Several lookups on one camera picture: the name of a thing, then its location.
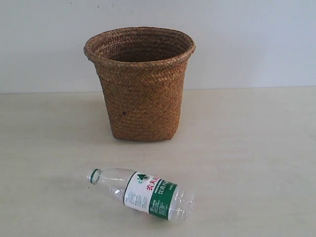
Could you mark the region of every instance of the green label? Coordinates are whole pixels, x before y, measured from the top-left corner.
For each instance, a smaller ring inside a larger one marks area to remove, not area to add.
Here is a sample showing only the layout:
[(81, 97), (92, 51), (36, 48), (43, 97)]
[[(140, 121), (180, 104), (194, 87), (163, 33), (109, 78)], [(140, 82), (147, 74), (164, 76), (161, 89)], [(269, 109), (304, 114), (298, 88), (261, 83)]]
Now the green label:
[(173, 193), (177, 185), (160, 179), (149, 203), (149, 213), (168, 220)]

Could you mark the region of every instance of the wicker basket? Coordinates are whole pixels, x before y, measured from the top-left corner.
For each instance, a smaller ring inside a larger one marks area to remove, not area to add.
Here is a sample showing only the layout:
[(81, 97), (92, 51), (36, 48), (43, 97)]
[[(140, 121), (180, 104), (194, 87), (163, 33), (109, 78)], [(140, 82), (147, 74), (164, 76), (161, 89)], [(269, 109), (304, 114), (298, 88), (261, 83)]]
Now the wicker basket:
[(195, 50), (183, 32), (153, 27), (107, 31), (90, 38), (113, 136), (161, 141), (175, 134), (187, 61)]

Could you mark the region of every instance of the plastic bottle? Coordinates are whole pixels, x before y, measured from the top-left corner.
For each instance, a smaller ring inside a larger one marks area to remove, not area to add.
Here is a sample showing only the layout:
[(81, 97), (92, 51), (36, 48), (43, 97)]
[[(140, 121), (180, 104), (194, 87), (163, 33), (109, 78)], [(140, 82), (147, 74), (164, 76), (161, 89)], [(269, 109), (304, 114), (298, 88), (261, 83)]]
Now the plastic bottle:
[(193, 208), (192, 191), (134, 170), (92, 169), (87, 178), (125, 206), (171, 222), (185, 220)]

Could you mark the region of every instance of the bottle label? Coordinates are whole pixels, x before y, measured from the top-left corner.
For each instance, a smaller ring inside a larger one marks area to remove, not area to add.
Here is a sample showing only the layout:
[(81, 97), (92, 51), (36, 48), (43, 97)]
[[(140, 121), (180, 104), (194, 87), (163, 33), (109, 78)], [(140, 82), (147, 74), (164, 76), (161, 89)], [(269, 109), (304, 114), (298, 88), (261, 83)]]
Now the bottle label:
[(169, 210), (177, 185), (140, 172), (129, 180), (124, 205), (169, 220)]

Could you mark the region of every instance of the white wall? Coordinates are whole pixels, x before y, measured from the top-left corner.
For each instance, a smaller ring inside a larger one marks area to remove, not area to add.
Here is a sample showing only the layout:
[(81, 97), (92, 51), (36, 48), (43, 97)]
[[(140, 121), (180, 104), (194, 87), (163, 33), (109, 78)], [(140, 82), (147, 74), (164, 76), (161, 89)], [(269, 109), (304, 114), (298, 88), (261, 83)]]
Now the white wall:
[(0, 93), (100, 91), (83, 46), (127, 26), (194, 38), (187, 89), (316, 85), (316, 0), (1, 0)]

